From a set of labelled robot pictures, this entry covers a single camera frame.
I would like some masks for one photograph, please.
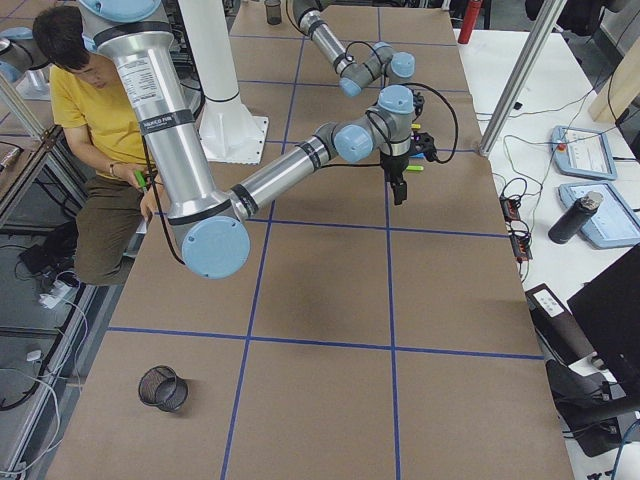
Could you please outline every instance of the small black box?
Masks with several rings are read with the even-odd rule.
[[[33,275],[42,272],[53,263],[53,259],[40,245],[29,247],[18,257]]]

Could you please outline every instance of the metal pole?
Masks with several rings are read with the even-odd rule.
[[[505,122],[507,121],[513,106],[516,103],[516,99],[524,83],[529,77],[529,73],[536,63],[540,52],[544,48],[544,45],[551,33],[551,30],[556,24],[562,9],[564,8],[567,0],[545,0],[538,17],[536,18],[531,33],[527,37],[527,41],[522,47],[520,56],[516,61],[516,65],[511,72],[509,80],[502,92],[500,100],[491,116],[491,121],[487,125],[487,129],[484,132],[478,152],[480,155],[487,156],[493,148],[498,139],[498,135],[502,131]]]
[[[0,75],[0,103],[9,107],[31,138],[40,142],[50,139],[47,129],[29,109],[14,86],[2,75]],[[49,166],[56,178],[74,199],[83,204],[87,197],[83,187],[85,179],[73,168],[67,153],[54,143],[51,147],[51,155],[46,155],[45,158],[49,160]]]

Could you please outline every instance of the black hair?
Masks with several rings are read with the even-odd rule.
[[[77,7],[59,6],[40,12],[33,21],[33,37],[42,53],[65,70],[81,70],[89,63]]]

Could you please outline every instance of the yellow t-shirt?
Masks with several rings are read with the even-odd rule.
[[[49,82],[55,123],[63,128],[87,125],[91,141],[109,158],[146,165],[138,120],[120,82],[95,88],[56,66],[51,67]]]

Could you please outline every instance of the silver pole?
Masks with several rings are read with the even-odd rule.
[[[40,120],[29,110],[20,94],[13,88],[2,75],[0,75],[0,101],[9,107],[11,112],[18,117],[20,123],[32,138],[42,140],[44,137],[44,126]]]
[[[480,155],[486,157],[495,145],[498,135],[500,135],[505,122],[509,118],[516,99],[520,95],[531,69],[535,65],[566,3],[567,0],[545,0],[540,12],[538,12],[538,17],[533,24],[531,33],[527,37],[524,47],[522,47],[516,65],[491,116],[491,121],[487,125],[487,129],[480,141],[480,146],[478,147]]]

